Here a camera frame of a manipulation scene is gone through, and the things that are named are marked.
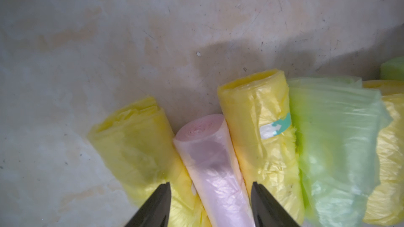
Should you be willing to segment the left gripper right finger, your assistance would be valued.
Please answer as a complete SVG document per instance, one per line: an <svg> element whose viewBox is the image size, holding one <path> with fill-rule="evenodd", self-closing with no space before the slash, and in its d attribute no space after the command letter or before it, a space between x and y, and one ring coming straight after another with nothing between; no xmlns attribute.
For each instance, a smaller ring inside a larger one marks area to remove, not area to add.
<svg viewBox="0 0 404 227"><path fill-rule="evenodd" d="M299 227L272 194L256 181L251 188L251 208L257 227Z"/></svg>

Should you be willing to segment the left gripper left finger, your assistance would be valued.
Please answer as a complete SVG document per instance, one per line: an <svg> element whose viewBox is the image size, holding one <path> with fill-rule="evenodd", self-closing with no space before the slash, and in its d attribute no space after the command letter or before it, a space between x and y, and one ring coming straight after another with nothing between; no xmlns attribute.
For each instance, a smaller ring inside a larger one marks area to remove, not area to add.
<svg viewBox="0 0 404 227"><path fill-rule="evenodd" d="M167 227L171 205L170 183L157 187L125 227Z"/></svg>

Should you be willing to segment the pink bag roll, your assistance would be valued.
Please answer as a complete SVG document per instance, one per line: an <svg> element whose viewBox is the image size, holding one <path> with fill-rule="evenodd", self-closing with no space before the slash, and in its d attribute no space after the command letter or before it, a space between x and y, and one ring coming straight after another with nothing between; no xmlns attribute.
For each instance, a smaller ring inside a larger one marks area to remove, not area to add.
<svg viewBox="0 0 404 227"><path fill-rule="evenodd" d="M174 145L214 227L255 225L226 120L212 114L182 127Z"/></svg>

